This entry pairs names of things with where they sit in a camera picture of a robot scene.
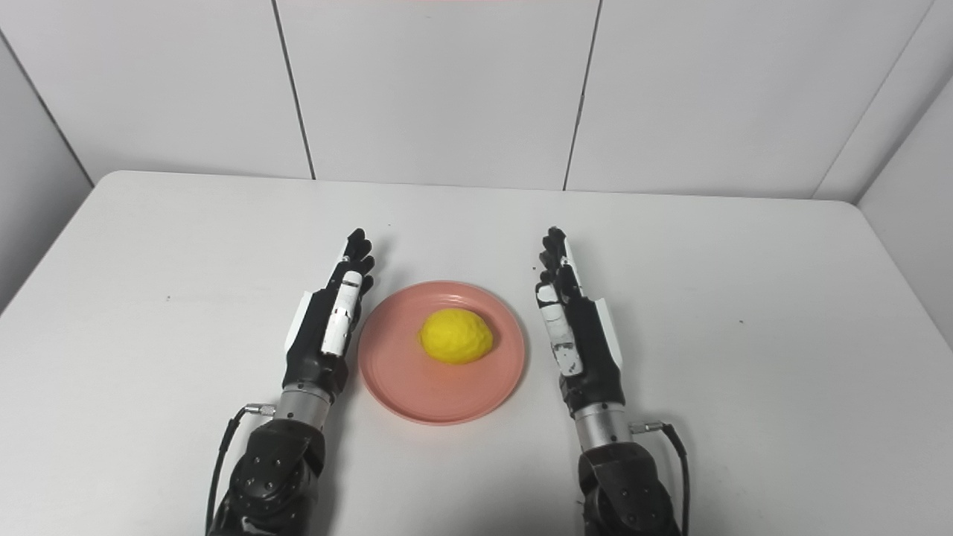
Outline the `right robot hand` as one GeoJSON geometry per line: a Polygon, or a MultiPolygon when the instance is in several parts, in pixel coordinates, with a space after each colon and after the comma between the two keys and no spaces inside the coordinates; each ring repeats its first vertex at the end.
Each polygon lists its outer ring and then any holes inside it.
{"type": "Polygon", "coordinates": [[[605,301],[585,294],[560,228],[548,228],[542,245],[544,270],[535,285],[535,302],[559,369],[563,403],[571,417],[592,405],[623,405],[622,360],[605,301]]]}

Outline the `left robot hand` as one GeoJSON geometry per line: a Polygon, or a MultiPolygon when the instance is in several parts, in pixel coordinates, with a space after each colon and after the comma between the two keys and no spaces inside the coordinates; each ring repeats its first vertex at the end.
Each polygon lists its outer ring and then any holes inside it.
{"type": "Polygon", "coordinates": [[[346,356],[362,313],[362,299],[374,285],[372,242],[357,228],[342,249],[325,287],[304,296],[286,350],[285,388],[316,388],[333,403],[346,386],[346,356]]]}

